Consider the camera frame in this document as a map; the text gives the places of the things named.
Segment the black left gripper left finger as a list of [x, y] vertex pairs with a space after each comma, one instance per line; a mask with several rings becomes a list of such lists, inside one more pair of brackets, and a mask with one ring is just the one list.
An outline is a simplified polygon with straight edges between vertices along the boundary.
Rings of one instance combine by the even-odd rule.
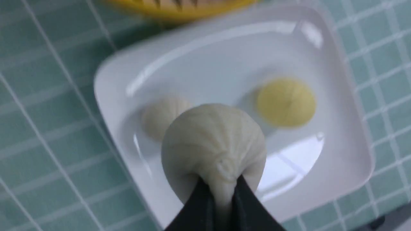
[[215, 228], [214, 197], [200, 178], [188, 201], [165, 231], [214, 231]]

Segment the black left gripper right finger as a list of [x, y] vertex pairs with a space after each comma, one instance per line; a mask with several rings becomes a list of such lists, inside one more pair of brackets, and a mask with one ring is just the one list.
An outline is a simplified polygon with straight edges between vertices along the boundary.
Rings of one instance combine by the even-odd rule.
[[241, 175], [232, 197], [232, 231], [285, 231], [255, 196]]

